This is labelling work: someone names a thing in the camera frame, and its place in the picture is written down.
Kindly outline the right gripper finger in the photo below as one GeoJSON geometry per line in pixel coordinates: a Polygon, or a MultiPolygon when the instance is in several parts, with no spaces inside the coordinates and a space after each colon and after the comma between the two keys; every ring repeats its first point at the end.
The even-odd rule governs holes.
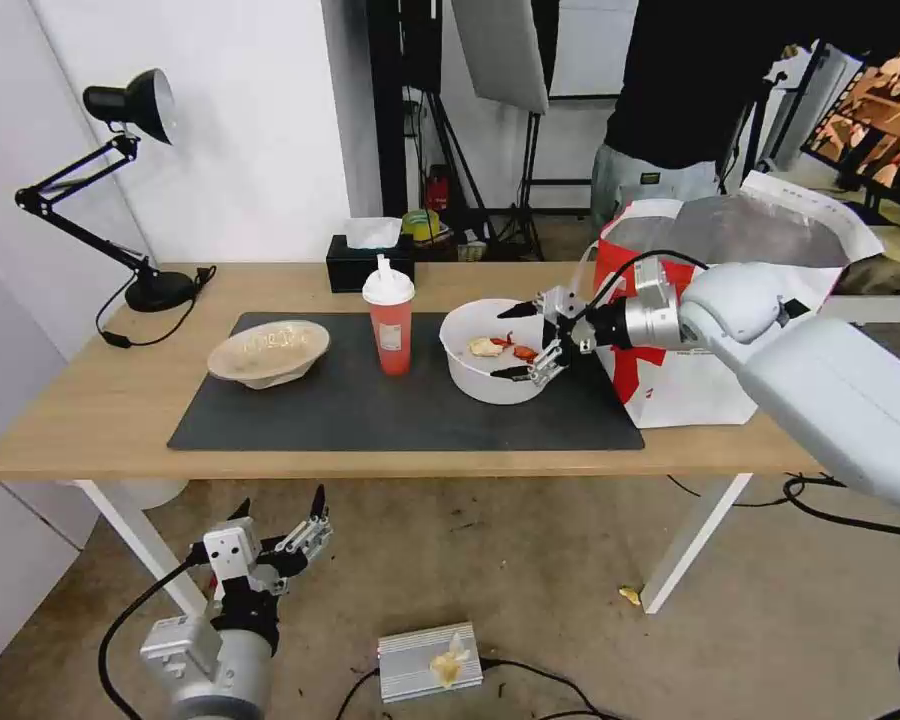
{"type": "Polygon", "coordinates": [[[510,345],[508,349],[522,365],[506,367],[490,372],[490,377],[511,382],[532,382],[537,387],[546,386],[560,375],[569,364],[561,340],[553,340],[541,351],[529,346],[510,345]]]}
{"type": "Polygon", "coordinates": [[[558,318],[562,316],[563,290],[549,289],[539,292],[532,300],[514,304],[497,314],[498,319],[526,318],[535,315],[542,316],[547,323],[558,324],[558,318]]]}

